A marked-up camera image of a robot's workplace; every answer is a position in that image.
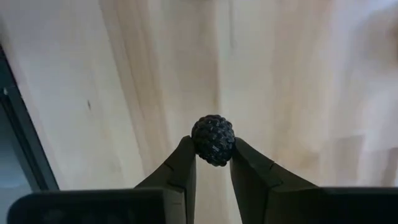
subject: wooden board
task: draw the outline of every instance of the wooden board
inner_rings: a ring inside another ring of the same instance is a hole
[[[1,1],[1,42],[61,189],[135,186],[142,161],[97,1]]]
[[[138,183],[212,113],[316,184],[397,184],[397,0],[3,1],[66,189]],[[199,161],[197,184],[197,223],[241,223],[228,168]]]

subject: textured black ball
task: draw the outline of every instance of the textured black ball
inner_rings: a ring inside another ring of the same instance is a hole
[[[235,136],[232,124],[220,115],[200,118],[191,133],[195,152],[213,166],[225,166],[231,159]]]

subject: black ball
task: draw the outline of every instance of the black ball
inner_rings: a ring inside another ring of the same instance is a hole
[[[213,166],[225,166],[232,157],[234,131],[220,115],[200,118],[192,128],[191,138],[196,154]]]

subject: black object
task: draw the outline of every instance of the black object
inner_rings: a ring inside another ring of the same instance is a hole
[[[213,166],[225,166],[235,142],[232,124],[220,115],[207,115],[195,123],[191,137],[196,153]]]
[[[33,194],[11,207],[8,222],[193,224],[193,142],[184,137],[172,155],[134,189]],[[317,187],[240,138],[235,138],[230,169],[243,224],[396,220],[397,189]]]
[[[168,159],[134,189],[42,192],[10,208],[10,224],[193,224],[196,160],[184,137]]]
[[[240,138],[230,162],[243,224],[396,222],[395,188],[329,188],[289,172]]]

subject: wooden surface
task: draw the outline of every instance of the wooden surface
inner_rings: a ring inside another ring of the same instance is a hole
[[[0,1],[64,189],[138,183],[212,113],[316,184],[398,184],[397,0]],[[198,161],[195,217],[241,223],[228,168]]]
[[[1,43],[61,189],[132,187],[142,161],[97,1],[1,0]]]

